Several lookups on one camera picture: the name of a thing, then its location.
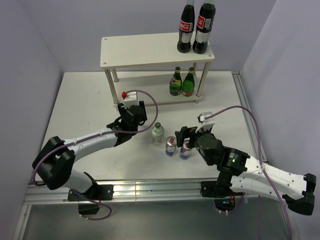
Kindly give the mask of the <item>silver blue can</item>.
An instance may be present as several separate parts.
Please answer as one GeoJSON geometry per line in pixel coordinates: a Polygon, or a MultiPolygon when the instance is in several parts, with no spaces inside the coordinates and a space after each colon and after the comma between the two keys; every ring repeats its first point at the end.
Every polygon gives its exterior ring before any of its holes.
{"type": "Polygon", "coordinates": [[[182,147],[180,149],[179,157],[182,160],[188,160],[190,158],[191,152],[192,152],[192,148],[189,147],[189,140],[186,139],[183,142],[182,147]]]}
{"type": "Polygon", "coordinates": [[[177,149],[177,139],[174,136],[169,136],[166,139],[165,154],[169,157],[173,157],[177,149]]]}

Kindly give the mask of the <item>clear bottle green cap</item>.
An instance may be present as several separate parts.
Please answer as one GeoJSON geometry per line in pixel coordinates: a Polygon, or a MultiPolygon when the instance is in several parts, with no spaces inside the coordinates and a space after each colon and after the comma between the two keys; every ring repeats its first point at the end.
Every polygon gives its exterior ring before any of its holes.
{"type": "Polygon", "coordinates": [[[164,133],[165,130],[160,122],[156,122],[153,126],[153,129],[151,131],[152,135],[152,142],[154,144],[162,144],[164,141],[164,133]]]}

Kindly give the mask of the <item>green glass bottle yellow label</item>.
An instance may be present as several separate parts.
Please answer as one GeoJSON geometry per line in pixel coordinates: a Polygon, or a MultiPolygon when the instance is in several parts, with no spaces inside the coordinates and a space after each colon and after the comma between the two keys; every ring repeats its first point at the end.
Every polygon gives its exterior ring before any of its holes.
{"type": "Polygon", "coordinates": [[[175,67],[175,72],[169,83],[169,93],[172,96],[178,96],[182,90],[182,78],[180,75],[181,68],[179,66],[175,67]]]}

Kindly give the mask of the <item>green glass bottle red label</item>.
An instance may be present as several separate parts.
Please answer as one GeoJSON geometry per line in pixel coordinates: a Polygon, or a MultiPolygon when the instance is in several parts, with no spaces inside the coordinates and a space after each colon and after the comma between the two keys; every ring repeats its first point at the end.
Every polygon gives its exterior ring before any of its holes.
{"type": "Polygon", "coordinates": [[[195,69],[190,67],[188,70],[188,74],[186,75],[183,83],[181,92],[185,97],[192,96],[195,88],[195,80],[194,80],[195,69]]]}

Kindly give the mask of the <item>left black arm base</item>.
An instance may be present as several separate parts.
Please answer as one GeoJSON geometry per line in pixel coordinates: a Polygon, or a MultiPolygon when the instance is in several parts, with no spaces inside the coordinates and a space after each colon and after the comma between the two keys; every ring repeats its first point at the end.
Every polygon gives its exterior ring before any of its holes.
{"type": "Polygon", "coordinates": [[[78,213],[82,216],[96,215],[104,205],[103,201],[113,199],[114,186],[112,184],[100,184],[93,194],[80,193],[70,189],[67,201],[78,202],[78,213]]]}

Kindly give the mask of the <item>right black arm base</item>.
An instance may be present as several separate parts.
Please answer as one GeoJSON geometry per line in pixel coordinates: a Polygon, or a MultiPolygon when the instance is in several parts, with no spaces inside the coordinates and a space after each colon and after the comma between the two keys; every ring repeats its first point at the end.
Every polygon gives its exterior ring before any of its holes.
{"type": "Polygon", "coordinates": [[[235,212],[245,202],[243,192],[234,192],[229,187],[218,185],[216,180],[201,181],[200,186],[200,195],[213,198],[214,207],[220,215],[235,212]]]}

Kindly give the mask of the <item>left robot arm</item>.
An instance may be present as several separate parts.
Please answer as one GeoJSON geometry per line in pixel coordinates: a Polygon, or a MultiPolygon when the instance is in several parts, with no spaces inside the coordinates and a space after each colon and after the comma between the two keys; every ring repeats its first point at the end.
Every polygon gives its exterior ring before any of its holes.
{"type": "Polygon", "coordinates": [[[144,101],[128,108],[118,104],[120,116],[101,131],[77,139],[50,138],[32,163],[32,168],[50,190],[71,189],[86,200],[99,194],[96,180],[87,172],[73,169],[76,161],[103,149],[117,147],[136,135],[147,120],[144,101]]]}

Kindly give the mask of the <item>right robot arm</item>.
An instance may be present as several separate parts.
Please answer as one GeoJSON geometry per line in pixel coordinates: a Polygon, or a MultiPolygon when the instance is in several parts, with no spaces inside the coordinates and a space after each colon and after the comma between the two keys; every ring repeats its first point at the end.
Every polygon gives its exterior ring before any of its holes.
{"type": "Polygon", "coordinates": [[[200,183],[205,198],[226,198],[232,194],[253,194],[286,204],[300,215],[310,216],[315,207],[317,177],[294,174],[259,162],[239,149],[224,146],[209,129],[184,126],[175,132],[178,147],[184,141],[196,149],[208,166],[216,166],[216,180],[200,183]]]}

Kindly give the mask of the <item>white two-tier shelf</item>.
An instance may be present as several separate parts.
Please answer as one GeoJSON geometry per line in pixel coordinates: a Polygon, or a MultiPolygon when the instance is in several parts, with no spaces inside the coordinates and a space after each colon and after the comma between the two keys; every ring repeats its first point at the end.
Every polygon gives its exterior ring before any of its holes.
{"type": "Polygon", "coordinates": [[[202,99],[214,53],[211,47],[204,54],[180,53],[176,46],[178,36],[177,32],[172,32],[101,39],[100,67],[106,75],[114,105],[121,101],[121,93],[129,89],[148,92],[159,105],[198,103],[202,99]],[[194,78],[192,96],[170,95],[169,80],[175,67],[183,67],[181,76],[185,77],[187,68],[193,67],[197,71],[201,63],[204,64],[202,75],[194,78]]]}

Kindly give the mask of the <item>left cola bottle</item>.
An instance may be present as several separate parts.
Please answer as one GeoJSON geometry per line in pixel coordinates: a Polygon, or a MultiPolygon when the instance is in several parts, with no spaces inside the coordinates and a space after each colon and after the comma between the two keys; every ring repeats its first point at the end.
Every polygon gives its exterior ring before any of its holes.
{"type": "Polygon", "coordinates": [[[188,53],[191,50],[191,39],[194,32],[194,24],[194,1],[187,0],[179,22],[179,39],[177,42],[177,50],[180,53],[188,53]]]}

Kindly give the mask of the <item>cola bottle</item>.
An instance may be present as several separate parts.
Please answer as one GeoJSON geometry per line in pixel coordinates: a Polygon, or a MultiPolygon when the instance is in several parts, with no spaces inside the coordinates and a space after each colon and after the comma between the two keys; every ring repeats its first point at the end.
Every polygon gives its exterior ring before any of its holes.
{"type": "Polygon", "coordinates": [[[208,47],[209,37],[212,31],[216,14],[214,0],[204,0],[197,19],[193,51],[196,54],[204,54],[208,47]]]}
{"type": "Polygon", "coordinates": [[[187,0],[179,22],[179,39],[177,42],[177,50],[180,53],[188,53],[191,50],[191,39],[194,32],[194,24],[194,1],[187,0]]]}

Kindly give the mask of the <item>right cola bottle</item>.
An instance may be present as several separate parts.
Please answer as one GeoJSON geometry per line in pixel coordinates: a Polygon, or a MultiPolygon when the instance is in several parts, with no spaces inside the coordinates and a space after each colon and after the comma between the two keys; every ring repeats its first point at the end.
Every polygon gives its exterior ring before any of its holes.
{"type": "Polygon", "coordinates": [[[214,0],[204,0],[197,19],[193,51],[196,54],[204,54],[208,47],[209,37],[212,31],[216,14],[214,0]]]}

